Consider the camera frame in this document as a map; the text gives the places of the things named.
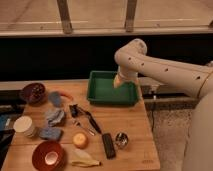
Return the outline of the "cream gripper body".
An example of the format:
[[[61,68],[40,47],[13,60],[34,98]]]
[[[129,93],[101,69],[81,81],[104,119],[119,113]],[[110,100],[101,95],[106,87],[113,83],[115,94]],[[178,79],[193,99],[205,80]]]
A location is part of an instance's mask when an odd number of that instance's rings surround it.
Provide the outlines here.
[[[114,78],[113,86],[120,87],[126,82],[137,83],[137,74],[135,72],[118,72]]]

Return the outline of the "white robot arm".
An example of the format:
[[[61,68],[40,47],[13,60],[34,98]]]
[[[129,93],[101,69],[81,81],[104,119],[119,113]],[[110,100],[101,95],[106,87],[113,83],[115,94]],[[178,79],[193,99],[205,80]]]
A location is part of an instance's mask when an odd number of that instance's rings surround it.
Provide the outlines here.
[[[114,55],[118,72],[114,86],[137,83],[143,74],[199,100],[185,148],[182,171],[213,171],[213,67],[147,56],[147,46],[133,39]]]

